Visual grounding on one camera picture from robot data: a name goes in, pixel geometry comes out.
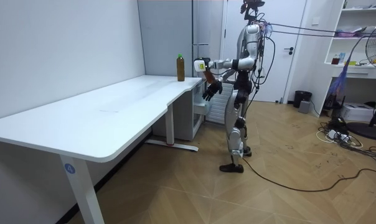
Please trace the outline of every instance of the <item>power strip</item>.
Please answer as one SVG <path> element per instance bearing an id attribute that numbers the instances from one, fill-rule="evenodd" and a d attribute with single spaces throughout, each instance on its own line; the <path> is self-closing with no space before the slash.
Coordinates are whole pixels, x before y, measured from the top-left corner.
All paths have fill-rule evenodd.
<path id="1" fill-rule="evenodd" d="M 330 130 L 327 136 L 332 140 L 335 138 L 340 138 L 342 141 L 345 141 L 345 142 L 348 142 L 350 140 L 350 137 L 348 135 L 338 133 L 335 130 Z"/>

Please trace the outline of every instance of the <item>white box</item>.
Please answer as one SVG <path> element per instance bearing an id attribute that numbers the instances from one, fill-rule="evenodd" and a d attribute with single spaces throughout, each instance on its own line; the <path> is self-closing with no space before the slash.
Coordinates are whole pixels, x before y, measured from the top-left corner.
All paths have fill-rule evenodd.
<path id="1" fill-rule="evenodd" d="M 194 113 L 207 116 L 211 108 L 211 104 L 202 98 L 202 93 L 196 94 L 194 99 Z"/>
<path id="2" fill-rule="evenodd" d="M 341 116 L 347 121 L 370 121 L 374 116 L 374 109 L 363 103 L 344 103 Z"/>

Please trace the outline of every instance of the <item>baseboard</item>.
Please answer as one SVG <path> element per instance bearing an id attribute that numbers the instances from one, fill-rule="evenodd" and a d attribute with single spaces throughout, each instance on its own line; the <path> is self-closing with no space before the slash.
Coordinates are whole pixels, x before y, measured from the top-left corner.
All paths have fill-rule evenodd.
<path id="1" fill-rule="evenodd" d="M 145 138 L 140 141 L 136 147 L 134 147 L 122 160 L 117 163 L 105 176 L 96 183 L 94 186 L 94 190 L 97 193 L 119 170 L 123 165 L 138 151 L 138 149 L 143 146 L 143 144 L 152 136 L 152 132 L 150 132 Z M 78 212 L 80 211 L 77 203 L 69 209 L 69 211 L 55 224 L 66 224 L 68 223 Z"/>

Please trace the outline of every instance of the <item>black trash bin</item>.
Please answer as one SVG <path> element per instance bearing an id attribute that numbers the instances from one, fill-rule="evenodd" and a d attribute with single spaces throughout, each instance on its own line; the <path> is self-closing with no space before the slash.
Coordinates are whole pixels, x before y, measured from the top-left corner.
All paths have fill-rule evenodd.
<path id="1" fill-rule="evenodd" d="M 307 91 L 296 91 L 294 92 L 294 101 L 293 101 L 293 106 L 295 108 L 299 108 L 300 107 L 300 103 L 304 100 L 304 101 L 310 101 L 311 99 L 311 96 L 313 94 L 310 93 L 310 92 L 307 92 Z"/>

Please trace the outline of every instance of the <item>robot leg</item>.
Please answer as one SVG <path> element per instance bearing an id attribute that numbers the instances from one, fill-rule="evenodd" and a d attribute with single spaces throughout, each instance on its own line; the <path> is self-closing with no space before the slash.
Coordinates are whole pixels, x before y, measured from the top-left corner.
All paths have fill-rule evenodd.
<path id="1" fill-rule="evenodd" d="M 241 113 L 242 103 L 246 99 L 242 99 L 239 90 L 233 90 L 225 108 L 225 130 L 227 132 L 228 151 L 231 154 L 232 163 L 220 166 L 222 172 L 243 172 L 243 166 L 239 164 L 239 158 L 243 156 L 243 142 L 241 139 L 242 120 L 239 115 Z"/>
<path id="2" fill-rule="evenodd" d="M 245 112 L 246 112 L 247 107 L 248 107 L 248 100 L 246 100 L 246 102 L 242 104 L 241 116 L 243 119 L 246 119 Z M 241 140 L 243 142 L 243 155 L 251 157 L 251 149 L 249 146 L 247 146 L 248 129 L 246 125 L 240 130 L 240 133 L 241 133 Z"/>

